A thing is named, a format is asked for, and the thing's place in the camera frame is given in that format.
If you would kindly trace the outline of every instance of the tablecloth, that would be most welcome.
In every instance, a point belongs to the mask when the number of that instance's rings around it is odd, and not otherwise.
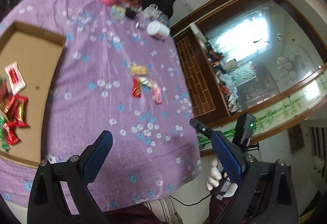
[[[0,24],[0,34],[19,20],[66,36],[45,108],[42,157],[65,161],[111,131],[112,150],[88,185],[104,211],[166,197],[201,169],[173,39],[153,39],[135,20],[112,19],[110,10],[101,0],[23,0]],[[141,98],[132,96],[132,64],[148,68],[147,77],[161,87],[161,104],[147,87]],[[35,172],[0,159],[1,195],[27,207]]]

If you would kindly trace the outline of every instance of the small box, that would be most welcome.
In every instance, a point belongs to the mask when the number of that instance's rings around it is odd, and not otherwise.
[[[5,66],[17,62],[26,83],[20,94],[28,97],[26,122],[17,128],[21,140],[0,157],[30,168],[41,161],[41,133],[45,104],[53,74],[66,37],[23,22],[15,21],[0,37],[0,76],[7,77]]]

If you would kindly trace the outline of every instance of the green candy wrapper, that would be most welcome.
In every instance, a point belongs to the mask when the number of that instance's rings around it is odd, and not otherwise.
[[[10,149],[9,145],[7,144],[6,135],[2,128],[5,122],[6,122],[5,119],[0,115],[0,144],[1,144],[2,151],[7,151],[8,149]]]

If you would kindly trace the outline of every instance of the metal screw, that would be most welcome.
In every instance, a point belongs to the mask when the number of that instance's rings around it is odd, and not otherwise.
[[[253,162],[253,161],[255,160],[255,158],[254,158],[252,155],[247,155],[247,156],[245,157],[245,159],[246,159],[246,161],[248,161],[248,162]]]
[[[278,159],[277,162],[281,166],[284,166],[286,164],[286,162],[284,160],[282,160],[282,159]]]
[[[76,162],[76,161],[78,161],[78,159],[79,159],[79,156],[78,156],[78,155],[74,155],[74,156],[72,156],[72,157],[70,158],[70,161],[71,161],[71,162]]]
[[[41,165],[41,166],[44,166],[44,165],[47,164],[47,163],[48,163],[47,160],[41,160],[40,165]]]

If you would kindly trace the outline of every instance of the glass panel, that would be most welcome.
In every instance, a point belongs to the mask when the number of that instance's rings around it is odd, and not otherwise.
[[[231,112],[276,96],[323,64],[305,32],[271,0],[211,26],[205,36],[210,44],[204,48],[226,100],[230,93],[235,97]]]

